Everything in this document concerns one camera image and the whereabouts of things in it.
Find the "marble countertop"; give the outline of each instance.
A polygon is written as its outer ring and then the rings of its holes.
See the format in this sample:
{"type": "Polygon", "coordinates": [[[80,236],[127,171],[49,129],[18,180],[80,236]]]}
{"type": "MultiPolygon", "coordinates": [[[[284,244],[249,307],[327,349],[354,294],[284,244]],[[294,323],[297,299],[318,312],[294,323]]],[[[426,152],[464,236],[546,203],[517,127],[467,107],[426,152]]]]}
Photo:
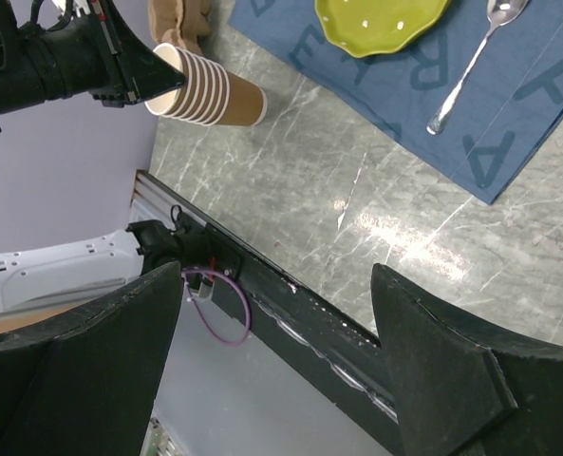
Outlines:
{"type": "Polygon", "coordinates": [[[259,84],[254,128],[161,120],[152,174],[374,330],[372,264],[500,326],[563,345],[563,122],[493,205],[227,25],[206,54],[259,84]]]}

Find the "gray wall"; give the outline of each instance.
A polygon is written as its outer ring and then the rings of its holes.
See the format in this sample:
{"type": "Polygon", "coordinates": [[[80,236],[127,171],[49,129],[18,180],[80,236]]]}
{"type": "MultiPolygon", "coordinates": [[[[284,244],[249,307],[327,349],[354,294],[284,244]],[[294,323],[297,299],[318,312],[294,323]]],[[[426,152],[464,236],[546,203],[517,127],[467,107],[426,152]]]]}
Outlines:
{"type": "MultiPolygon", "coordinates": [[[[12,0],[20,24],[29,0],[12,0]]],[[[146,2],[116,0],[151,46],[146,2]]],[[[45,21],[54,22],[49,0],[45,21]]],[[[0,117],[0,252],[124,227],[137,169],[147,168],[156,118],[143,105],[104,108],[84,94],[0,117]]]]}

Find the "blue napkin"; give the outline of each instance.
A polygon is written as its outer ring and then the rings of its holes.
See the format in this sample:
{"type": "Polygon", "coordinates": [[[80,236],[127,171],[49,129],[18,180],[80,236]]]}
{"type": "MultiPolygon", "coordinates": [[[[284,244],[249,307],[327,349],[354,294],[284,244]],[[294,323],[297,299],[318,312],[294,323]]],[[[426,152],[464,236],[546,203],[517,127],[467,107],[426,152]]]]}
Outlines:
{"type": "Polygon", "coordinates": [[[497,30],[445,131],[430,136],[426,124],[489,27],[486,3],[453,0],[414,44],[365,59],[326,41],[314,0],[236,0],[231,25],[490,204],[563,117],[563,0],[531,0],[497,30]]]}

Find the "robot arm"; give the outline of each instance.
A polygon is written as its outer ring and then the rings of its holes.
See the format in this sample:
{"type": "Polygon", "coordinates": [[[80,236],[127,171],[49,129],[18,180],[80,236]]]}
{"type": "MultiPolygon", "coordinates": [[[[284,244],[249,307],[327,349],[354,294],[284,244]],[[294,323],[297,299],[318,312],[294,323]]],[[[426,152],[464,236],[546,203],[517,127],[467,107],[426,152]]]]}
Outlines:
{"type": "Polygon", "coordinates": [[[80,242],[0,254],[0,314],[87,301],[140,276],[143,256],[124,230],[80,242]]]}
{"type": "Polygon", "coordinates": [[[133,34],[112,0],[53,2],[62,19],[43,29],[43,0],[32,0],[20,28],[9,0],[0,0],[0,114],[87,91],[105,106],[135,105],[185,83],[133,34]]]}

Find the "brown paper cup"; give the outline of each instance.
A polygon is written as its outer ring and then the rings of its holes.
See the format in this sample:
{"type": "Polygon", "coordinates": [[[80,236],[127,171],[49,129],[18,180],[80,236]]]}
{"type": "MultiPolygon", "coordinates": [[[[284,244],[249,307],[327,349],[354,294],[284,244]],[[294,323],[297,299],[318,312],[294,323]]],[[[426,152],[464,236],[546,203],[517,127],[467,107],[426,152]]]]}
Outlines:
{"type": "Polygon", "coordinates": [[[212,69],[214,73],[214,83],[212,84],[212,107],[208,112],[207,116],[201,121],[195,122],[199,125],[213,125],[215,124],[224,114],[226,110],[226,105],[228,104],[228,77],[224,68],[215,62],[206,61],[206,64],[212,69]]]}
{"type": "Polygon", "coordinates": [[[255,84],[227,71],[229,101],[218,125],[252,126],[264,119],[268,102],[264,91],[255,84]]]}
{"type": "Polygon", "coordinates": [[[203,89],[203,84],[198,75],[197,63],[187,55],[187,51],[180,48],[177,48],[177,51],[181,61],[187,68],[188,85],[186,86],[184,98],[178,100],[174,108],[164,117],[173,117],[174,119],[182,120],[195,109],[198,103],[197,97],[203,89]]]}
{"type": "Polygon", "coordinates": [[[213,74],[211,74],[208,67],[205,66],[205,59],[186,51],[184,51],[184,53],[186,54],[186,58],[192,61],[198,89],[195,92],[195,99],[191,103],[191,107],[186,110],[184,115],[181,117],[177,116],[177,118],[186,122],[193,122],[203,116],[209,104],[209,100],[212,97],[213,74]]]}
{"type": "Polygon", "coordinates": [[[216,105],[216,87],[219,85],[216,69],[211,65],[211,62],[207,59],[201,59],[200,63],[207,75],[208,85],[205,90],[202,107],[198,110],[198,113],[190,119],[192,124],[201,124],[203,121],[211,117],[216,105]]]}
{"type": "MultiPolygon", "coordinates": [[[[169,65],[184,73],[189,79],[190,84],[190,76],[186,74],[186,67],[182,64],[178,50],[175,47],[167,43],[163,43],[162,45],[155,47],[154,52],[169,65]]],[[[178,104],[180,99],[183,99],[184,92],[186,91],[188,85],[179,89],[171,90],[157,98],[147,101],[145,103],[146,108],[155,116],[164,116],[168,114],[178,104]]]]}

